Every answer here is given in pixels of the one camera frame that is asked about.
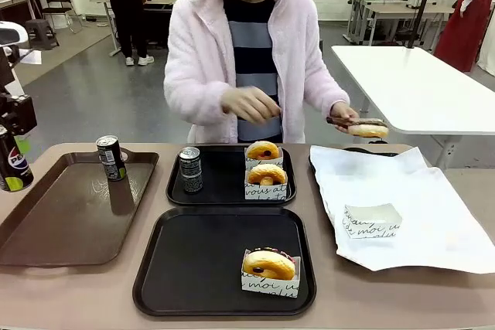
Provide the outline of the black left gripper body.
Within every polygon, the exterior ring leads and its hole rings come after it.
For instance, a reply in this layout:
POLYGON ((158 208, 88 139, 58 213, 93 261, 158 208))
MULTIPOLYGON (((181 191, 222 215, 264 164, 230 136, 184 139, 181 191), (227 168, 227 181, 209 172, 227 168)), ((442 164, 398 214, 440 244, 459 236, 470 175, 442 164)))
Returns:
POLYGON ((32 98, 1 93, 1 126, 13 136, 29 133, 37 126, 32 98))

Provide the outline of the person's right hand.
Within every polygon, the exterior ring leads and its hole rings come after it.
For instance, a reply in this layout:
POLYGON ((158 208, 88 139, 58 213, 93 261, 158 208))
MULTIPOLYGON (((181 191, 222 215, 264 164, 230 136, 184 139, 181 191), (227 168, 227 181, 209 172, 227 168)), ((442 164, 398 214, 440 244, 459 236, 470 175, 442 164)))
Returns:
POLYGON ((226 114, 235 114, 253 124, 264 124, 281 113, 275 101, 257 87, 229 88, 220 104, 226 114))

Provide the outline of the person's left hand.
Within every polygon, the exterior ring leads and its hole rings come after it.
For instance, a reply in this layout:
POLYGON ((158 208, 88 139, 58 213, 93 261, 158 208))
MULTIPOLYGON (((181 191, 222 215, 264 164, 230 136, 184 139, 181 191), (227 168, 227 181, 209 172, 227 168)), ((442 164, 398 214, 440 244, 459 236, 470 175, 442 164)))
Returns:
POLYGON ((352 121, 360 117, 348 103, 342 101, 336 102, 332 106, 329 116, 341 121, 352 121))

